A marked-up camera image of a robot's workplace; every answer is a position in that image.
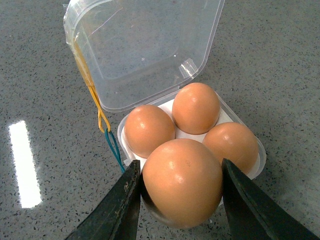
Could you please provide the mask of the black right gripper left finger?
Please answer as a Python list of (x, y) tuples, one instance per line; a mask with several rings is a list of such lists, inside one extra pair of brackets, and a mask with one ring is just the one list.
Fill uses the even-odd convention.
[(135, 240), (141, 206), (141, 167), (133, 160), (92, 213), (67, 240)]

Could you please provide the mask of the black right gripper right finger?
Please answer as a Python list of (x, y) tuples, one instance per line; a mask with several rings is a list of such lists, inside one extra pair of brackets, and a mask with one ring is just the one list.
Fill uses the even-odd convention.
[(222, 161), (223, 204), (233, 240), (318, 240), (228, 159)]

